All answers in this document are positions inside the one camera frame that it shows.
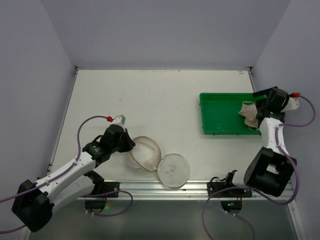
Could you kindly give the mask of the pink bra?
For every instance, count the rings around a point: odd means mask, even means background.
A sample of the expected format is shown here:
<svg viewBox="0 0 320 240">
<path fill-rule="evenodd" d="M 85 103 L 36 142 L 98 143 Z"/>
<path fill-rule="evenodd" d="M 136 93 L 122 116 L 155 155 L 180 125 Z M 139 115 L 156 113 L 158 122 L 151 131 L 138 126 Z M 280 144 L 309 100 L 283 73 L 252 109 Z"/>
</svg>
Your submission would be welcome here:
<svg viewBox="0 0 320 240">
<path fill-rule="evenodd" d="M 259 130 L 258 119 L 256 118 L 258 110 L 254 102 L 243 101 L 238 114 L 244 117 L 244 124 L 251 130 Z"/>
</svg>

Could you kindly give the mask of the white mesh laundry bag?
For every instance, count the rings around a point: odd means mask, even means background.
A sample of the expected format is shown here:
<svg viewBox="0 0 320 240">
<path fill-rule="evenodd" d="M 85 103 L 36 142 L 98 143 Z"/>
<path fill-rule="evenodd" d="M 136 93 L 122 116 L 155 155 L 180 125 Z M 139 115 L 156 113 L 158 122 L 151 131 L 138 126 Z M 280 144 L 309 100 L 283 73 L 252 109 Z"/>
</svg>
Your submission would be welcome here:
<svg viewBox="0 0 320 240">
<path fill-rule="evenodd" d="M 162 155 L 159 145 L 147 136 L 133 139 L 135 146 L 128 153 L 127 166 L 139 174 L 155 174 L 163 186 L 178 189 L 190 178 L 189 162 L 180 154 Z"/>
</svg>

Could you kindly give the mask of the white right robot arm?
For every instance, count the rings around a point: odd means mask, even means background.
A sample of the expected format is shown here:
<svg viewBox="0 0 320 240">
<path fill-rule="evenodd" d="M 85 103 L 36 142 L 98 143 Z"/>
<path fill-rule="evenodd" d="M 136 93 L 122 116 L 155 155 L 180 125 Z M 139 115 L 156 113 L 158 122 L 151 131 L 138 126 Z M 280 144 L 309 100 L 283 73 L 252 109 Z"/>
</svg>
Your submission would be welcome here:
<svg viewBox="0 0 320 240">
<path fill-rule="evenodd" d="M 287 158 L 283 137 L 285 123 L 284 109 L 290 95 L 278 87 L 254 92 L 254 98 L 265 95 L 256 101 L 258 128 L 262 136 L 262 147 L 248 166 L 243 183 L 273 197 L 279 197 L 287 186 L 297 160 Z"/>
</svg>

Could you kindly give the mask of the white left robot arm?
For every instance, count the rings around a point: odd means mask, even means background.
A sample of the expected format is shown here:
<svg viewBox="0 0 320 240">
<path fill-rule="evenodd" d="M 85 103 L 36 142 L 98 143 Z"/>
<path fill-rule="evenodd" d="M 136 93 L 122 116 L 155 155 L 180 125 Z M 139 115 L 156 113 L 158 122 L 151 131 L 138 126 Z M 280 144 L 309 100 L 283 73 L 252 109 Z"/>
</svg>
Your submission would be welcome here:
<svg viewBox="0 0 320 240">
<path fill-rule="evenodd" d="M 113 153 L 129 152 L 135 145 L 127 129 L 110 125 L 103 135 L 80 147 L 77 156 L 58 170 L 35 182 L 21 183 L 11 211 L 34 233 L 59 209 L 78 198 L 118 197 L 120 184 L 105 182 L 94 169 L 108 161 Z"/>
</svg>

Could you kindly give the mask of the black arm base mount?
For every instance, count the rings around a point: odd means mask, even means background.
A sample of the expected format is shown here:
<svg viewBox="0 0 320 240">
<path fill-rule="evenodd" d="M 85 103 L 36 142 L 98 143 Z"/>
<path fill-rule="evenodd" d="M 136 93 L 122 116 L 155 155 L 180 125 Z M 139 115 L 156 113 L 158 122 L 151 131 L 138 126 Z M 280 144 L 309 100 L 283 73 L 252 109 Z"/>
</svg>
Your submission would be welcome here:
<svg viewBox="0 0 320 240">
<path fill-rule="evenodd" d="M 89 178 L 94 184 L 94 188 L 89 195 L 99 195 L 105 194 L 120 189 L 120 182 L 118 181 L 105 181 L 102 176 L 100 176 L 95 171 L 90 171 L 84 175 Z M 88 212 L 98 212 L 101 213 L 107 206 L 107 198 L 117 198 L 118 193 L 110 194 L 109 196 L 103 196 L 100 200 L 85 200 L 84 206 Z"/>
</svg>

